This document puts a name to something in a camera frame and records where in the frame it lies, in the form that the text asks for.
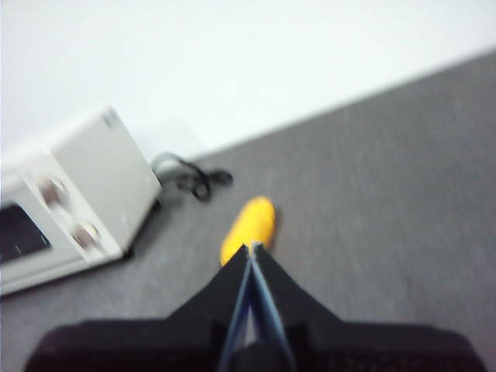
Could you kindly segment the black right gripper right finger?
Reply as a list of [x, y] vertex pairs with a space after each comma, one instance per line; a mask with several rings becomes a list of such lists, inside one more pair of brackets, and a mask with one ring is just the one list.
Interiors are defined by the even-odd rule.
[[470, 341], [449, 329], [346, 321], [301, 288], [261, 246], [253, 251], [299, 371], [481, 371]]

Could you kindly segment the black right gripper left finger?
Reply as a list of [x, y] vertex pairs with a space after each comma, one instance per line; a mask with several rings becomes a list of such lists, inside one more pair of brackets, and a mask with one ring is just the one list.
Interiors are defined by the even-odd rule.
[[213, 371], [243, 282], [248, 249], [165, 318], [91, 319], [50, 330], [27, 371]]

